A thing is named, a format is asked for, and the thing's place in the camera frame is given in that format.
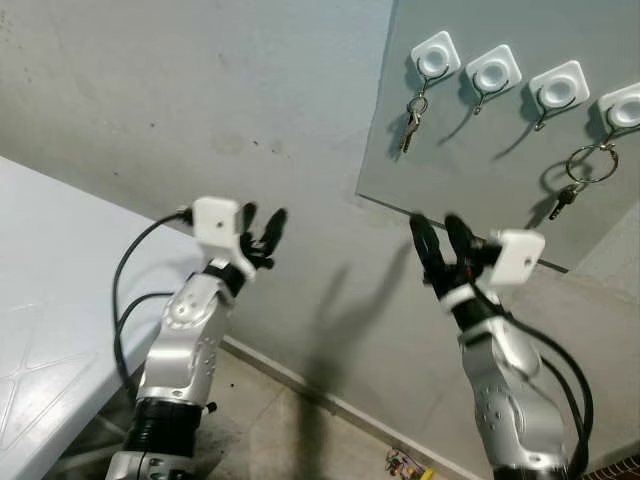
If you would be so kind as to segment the small yellow toy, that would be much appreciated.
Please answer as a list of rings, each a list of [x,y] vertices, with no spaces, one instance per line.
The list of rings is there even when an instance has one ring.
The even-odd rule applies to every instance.
[[[434,468],[399,449],[392,449],[387,453],[385,471],[396,480],[433,480],[435,477]]]

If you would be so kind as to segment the grey wall board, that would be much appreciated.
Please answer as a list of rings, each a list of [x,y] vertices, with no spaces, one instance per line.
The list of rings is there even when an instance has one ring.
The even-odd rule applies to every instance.
[[[421,87],[410,51],[440,31],[451,33],[462,67],[426,90],[429,109],[402,154],[406,105]],[[511,46],[524,81],[474,115],[465,67],[502,44]],[[596,101],[640,81],[639,54],[640,0],[396,0],[357,191],[433,220],[456,212],[481,233],[538,230],[547,238],[544,260],[573,268],[639,200],[639,137],[630,134],[616,141],[617,173],[547,220],[559,189],[570,184],[564,160],[607,132]],[[568,60],[580,61],[591,97],[535,131],[529,81]],[[609,165],[596,152],[576,173],[599,177]]]

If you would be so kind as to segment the white square wall hook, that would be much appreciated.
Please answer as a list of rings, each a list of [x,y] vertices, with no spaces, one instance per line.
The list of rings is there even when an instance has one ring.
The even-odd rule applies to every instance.
[[[640,127],[640,83],[604,93],[596,108],[609,132],[628,131]]]
[[[524,73],[521,72],[511,46],[507,44],[495,46],[493,50],[471,60],[463,69],[463,74],[477,97],[472,108],[474,115],[480,114],[485,102],[500,93],[517,88],[524,81]]]
[[[576,108],[591,97],[588,79],[579,60],[568,60],[532,77],[529,88],[539,110],[532,127],[535,131],[545,127],[549,116]]]
[[[461,70],[461,56],[448,31],[435,35],[412,47],[410,60],[421,78],[420,93],[425,93],[431,84],[443,81]]]

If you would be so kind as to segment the red brick skirting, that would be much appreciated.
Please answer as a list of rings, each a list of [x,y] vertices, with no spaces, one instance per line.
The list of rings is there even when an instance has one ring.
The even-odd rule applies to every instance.
[[[623,460],[600,466],[582,475],[581,480],[640,480],[640,457],[631,454]]]

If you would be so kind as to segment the white plastic table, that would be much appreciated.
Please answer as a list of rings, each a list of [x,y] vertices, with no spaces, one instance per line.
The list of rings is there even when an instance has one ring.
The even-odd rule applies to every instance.
[[[131,424],[110,293],[148,219],[0,157],[0,480],[110,454]]]

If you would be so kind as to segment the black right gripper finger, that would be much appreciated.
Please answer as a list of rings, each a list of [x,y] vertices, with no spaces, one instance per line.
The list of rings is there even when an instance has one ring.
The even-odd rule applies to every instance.
[[[458,265],[475,265],[476,237],[456,212],[447,214],[447,234]]]
[[[412,242],[424,271],[422,283],[430,285],[434,291],[444,291],[445,261],[439,239],[434,225],[421,212],[412,214]]]

